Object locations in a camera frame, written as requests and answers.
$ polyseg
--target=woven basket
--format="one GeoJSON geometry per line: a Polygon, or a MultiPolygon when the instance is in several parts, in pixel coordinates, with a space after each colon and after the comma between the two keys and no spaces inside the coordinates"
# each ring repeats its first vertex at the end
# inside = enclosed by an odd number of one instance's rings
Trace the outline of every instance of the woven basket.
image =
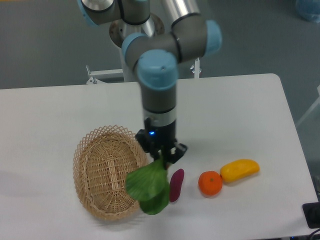
{"type": "Polygon", "coordinates": [[[128,217],[139,203],[126,192],[126,176],[146,164],[145,152],[127,128],[95,129],[82,139],[74,154],[73,179],[80,202],[103,220],[128,217]]]}

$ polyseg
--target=light blue joint cap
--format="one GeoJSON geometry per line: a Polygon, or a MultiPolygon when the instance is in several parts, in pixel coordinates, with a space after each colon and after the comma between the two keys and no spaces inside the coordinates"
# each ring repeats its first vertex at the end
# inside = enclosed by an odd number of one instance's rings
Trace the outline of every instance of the light blue joint cap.
{"type": "Polygon", "coordinates": [[[126,59],[126,54],[127,54],[127,50],[129,48],[129,45],[133,42],[133,40],[135,40],[136,38],[141,37],[141,36],[147,37],[146,34],[143,34],[141,32],[135,32],[135,33],[130,34],[129,36],[127,36],[124,39],[122,46],[121,46],[122,55],[124,56],[124,59],[126,59]]]}
{"type": "Polygon", "coordinates": [[[166,91],[177,83],[177,59],[172,53],[162,49],[146,51],[138,61],[137,76],[146,87],[166,91]]]}
{"type": "Polygon", "coordinates": [[[97,27],[98,25],[94,23],[94,21],[92,21],[92,19],[88,16],[84,6],[81,3],[81,0],[77,0],[78,2],[78,6],[80,8],[80,11],[82,13],[82,16],[84,17],[86,23],[90,26],[90,27],[97,27]]]}
{"type": "Polygon", "coordinates": [[[205,21],[207,28],[205,56],[216,53],[222,45],[222,34],[219,25],[213,20],[205,21]]]}

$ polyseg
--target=cable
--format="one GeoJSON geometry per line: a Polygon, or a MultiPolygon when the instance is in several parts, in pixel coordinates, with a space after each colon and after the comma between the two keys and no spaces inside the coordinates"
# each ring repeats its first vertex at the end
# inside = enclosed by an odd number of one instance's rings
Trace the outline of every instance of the cable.
{"type": "Polygon", "coordinates": [[[317,229],[317,230],[315,230],[314,232],[312,232],[312,233],[306,238],[306,240],[311,240],[312,237],[313,237],[317,232],[320,232],[320,228],[317,229]]]}

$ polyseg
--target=green leafy vegetable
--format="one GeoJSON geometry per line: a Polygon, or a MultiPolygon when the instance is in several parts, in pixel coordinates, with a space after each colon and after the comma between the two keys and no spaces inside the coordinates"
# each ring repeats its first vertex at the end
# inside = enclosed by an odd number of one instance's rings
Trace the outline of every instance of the green leafy vegetable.
{"type": "Polygon", "coordinates": [[[160,213],[169,204],[170,186],[168,181],[164,189],[154,198],[148,201],[140,201],[141,210],[149,215],[156,215],[160,213]]]}
{"type": "Polygon", "coordinates": [[[130,172],[126,176],[126,192],[137,201],[148,201],[162,192],[167,180],[163,159],[159,158],[147,166],[130,172]]]}

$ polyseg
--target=orange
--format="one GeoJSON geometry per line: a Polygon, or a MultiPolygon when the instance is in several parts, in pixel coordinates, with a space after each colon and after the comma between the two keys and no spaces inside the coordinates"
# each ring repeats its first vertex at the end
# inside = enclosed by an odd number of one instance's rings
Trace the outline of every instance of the orange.
{"type": "Polygon", "coordinates": [[[200,175],[198,185],[203,194],[213,196],[221,191],[222,178],[215,171],[205,171],[200,175]]]}

